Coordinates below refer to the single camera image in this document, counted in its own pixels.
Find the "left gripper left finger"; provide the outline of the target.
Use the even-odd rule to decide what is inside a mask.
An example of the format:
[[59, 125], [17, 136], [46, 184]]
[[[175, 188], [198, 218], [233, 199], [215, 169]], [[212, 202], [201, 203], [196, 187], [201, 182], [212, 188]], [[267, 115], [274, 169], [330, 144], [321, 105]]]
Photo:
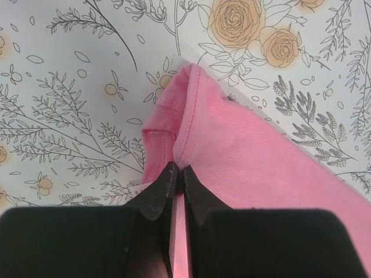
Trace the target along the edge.
[[123, 206], [18, 207], [1, 215], [2, 277], [172, 277], [177, 166]]

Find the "pink t shirt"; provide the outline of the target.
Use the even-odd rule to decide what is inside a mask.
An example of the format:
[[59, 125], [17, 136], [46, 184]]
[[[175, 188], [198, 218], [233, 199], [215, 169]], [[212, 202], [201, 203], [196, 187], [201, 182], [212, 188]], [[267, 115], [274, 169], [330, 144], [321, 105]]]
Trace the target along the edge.
[[196, 64], [169, 82], [142, 129], [143, 183], [168, 162], [191, 166], [233, 208], [325, 209], [347, 228], [370, 271], [370, 203], [243, 105]]

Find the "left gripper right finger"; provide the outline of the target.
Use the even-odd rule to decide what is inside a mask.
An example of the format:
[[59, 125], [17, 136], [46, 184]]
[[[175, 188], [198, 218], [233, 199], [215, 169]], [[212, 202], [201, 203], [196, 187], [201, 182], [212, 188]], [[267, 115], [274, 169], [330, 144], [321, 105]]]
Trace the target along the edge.
[[343, 223], [321, 209], [233, 209], [183, 171], [191, 277], [365, 277]]

